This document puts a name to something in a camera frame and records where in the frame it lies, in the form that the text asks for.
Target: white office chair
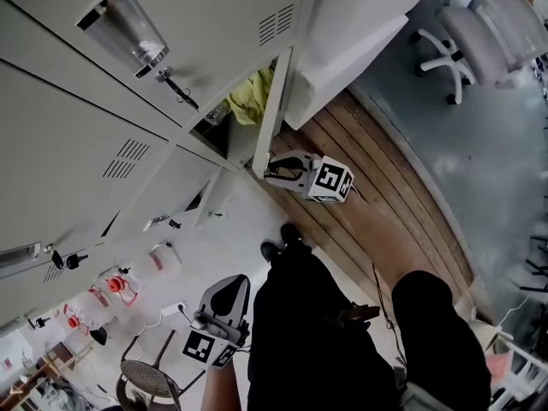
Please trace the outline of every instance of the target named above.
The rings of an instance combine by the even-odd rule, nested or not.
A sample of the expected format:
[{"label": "white office chair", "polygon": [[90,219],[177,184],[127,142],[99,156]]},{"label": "white office chair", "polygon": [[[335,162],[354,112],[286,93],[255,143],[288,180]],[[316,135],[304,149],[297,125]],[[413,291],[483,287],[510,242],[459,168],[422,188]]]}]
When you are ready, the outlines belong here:
[{"label": "white office chair", "polygon": [[442,55],[417,66],[418,76],[436,67],[450,68],[455,80],[455,94],[447,97],[450,104],[461,103],[462,85],[511,80],[524,65],[548,52],[548,32],[528,0],[471,0],[467,7],[452,1],[445,0],[449,5],[436,14],[450,40],[440,41],[424,29],[411,38],[430,40]]}]

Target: fiducial marker cube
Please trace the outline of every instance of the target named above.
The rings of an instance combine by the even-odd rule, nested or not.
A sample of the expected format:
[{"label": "fiducial marker cube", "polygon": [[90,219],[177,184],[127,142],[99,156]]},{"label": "fiducial marker cube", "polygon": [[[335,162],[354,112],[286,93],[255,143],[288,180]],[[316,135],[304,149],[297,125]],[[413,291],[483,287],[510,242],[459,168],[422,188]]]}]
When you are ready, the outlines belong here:
[{"label": "fiducial marker cube", "polygon": [[348,197],[354,175],[350,169],[333,158],[324,156],[314,171],[308,197],[317,202],[344,202]]}]

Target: chair base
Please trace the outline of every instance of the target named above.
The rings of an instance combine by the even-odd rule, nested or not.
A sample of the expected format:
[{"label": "chair base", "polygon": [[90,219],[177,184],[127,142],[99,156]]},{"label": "chair base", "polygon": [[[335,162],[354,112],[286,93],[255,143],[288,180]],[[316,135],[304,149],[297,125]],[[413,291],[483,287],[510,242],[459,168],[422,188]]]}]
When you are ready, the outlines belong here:
[{"label": "chair base", "polygon": [[422,77],[427,71],[434,68],[442,66],[449,67],[455,82],[455,94],[449,95],[447,97],[447,102],[453,105],[460,105],[462,103],[462,86],[471,86],[476,83],[476,79],[470,69],[461,63],[459,59],[456,59],[456,56],[459,57],[460,55],[461,57],[462,54],[460,54],[458,48],[456,47],[455,41],[452,39],[440,41],[424,29],[419,29],[417,32],[413,32],[411,41],[416,43],[421,38],[428,39],[436,47],[436,49],[438,49],[441,57],[419,64],[415,68],[415,74]]}]

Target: gray floor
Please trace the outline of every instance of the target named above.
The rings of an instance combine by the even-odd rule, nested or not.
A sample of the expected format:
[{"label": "gray floor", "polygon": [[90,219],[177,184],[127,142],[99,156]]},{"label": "gray floor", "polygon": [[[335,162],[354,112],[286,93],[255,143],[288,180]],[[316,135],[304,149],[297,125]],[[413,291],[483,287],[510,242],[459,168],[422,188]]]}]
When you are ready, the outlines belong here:
[{"label": "gray floor", "polygon": [[[517,284],[529,279],[529,238],[544,220],[541,171],[548,165],[543,133],[548,107],[533,77],[514,90],[467,87],[460,106],[445,101],[453,92],[449,70],[416,77],[414,66],[437,52],[424,39],[411,45],[409,36],[423,27],[447,38],[434,17],[442,1],[419,3],[408,15],[409,23],[356,80],[354,89],[366,92],[381,107],[441,189],[500,320],[524,299]],[[546,281],[535,283],[544,286]],[[504,329],[524,335],[538,308],[535,301],[542,297],[512,314]]]}]

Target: black pants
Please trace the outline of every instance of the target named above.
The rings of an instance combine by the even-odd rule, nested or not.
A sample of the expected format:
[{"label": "black pants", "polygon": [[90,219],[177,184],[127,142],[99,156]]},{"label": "black pants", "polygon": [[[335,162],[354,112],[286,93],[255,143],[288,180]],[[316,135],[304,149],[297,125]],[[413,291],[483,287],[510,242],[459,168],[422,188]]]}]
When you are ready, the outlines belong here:
[{"label": "black pants", "polygon": [[[487,410],[490,374],[449,287],[416,271],[396,285],[392,300],[408,380],[454,411]],[[253,306],[249,409],[398,408],[392,367],[365,328],[327,320],[350,306],[309,247],[289,248],[273,261]]]}]

